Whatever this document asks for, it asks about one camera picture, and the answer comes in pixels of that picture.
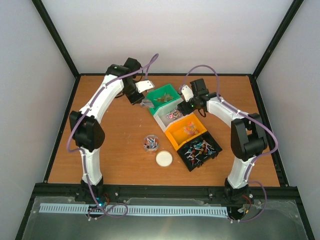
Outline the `silver metal scoop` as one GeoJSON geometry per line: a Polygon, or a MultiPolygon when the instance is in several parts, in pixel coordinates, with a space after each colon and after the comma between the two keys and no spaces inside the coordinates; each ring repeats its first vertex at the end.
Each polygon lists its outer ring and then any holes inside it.
{"type": "Polygon", "coordinates": [[[144,107],[144,108],[154,108],[154,104],[152,103],[151,100],[147,99],[147,98],[144,98],[141,103],[140,103],[140,106],[141,107],[144,107]]]}

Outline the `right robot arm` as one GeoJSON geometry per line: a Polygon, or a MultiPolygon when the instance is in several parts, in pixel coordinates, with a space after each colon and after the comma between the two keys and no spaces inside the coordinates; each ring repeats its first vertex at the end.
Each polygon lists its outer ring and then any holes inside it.
{"type": "Polygon", "coordinates": [[[230,127],[230,147],[234,162],[225,179],[224,197],[227,202],[234,203],[247,191],[255,158],[268,146],[261,116],[237,109],[217,92],[210,93],[202,78],[191,81],[190,85],[184,84],[178,91],[184,98],[177,105],[182,115],[203,110],[204,117],[209,113],[230,127]]]}

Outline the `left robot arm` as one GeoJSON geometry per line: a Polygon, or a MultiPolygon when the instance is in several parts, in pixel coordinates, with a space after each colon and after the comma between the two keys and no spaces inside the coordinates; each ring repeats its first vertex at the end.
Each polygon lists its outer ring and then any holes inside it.
{"type": "Polygon", "coordinates": [[[103,175],[100,169],[100,147],[105,140],[101,120],[112,101],[118,95],[125,95],[132,105],[139,104],[145,98],[139,91],[134,79],[142,65],[134,58],[128,58],[124,65],[112,64],[108,67],[102,84],[79,111],[71,111],[69,123],[71,134],[67,142],[70,149],[71,140],[75,141],[82,162],[83,175],[81,186],[92,201],[103,198],[103,175]]]}

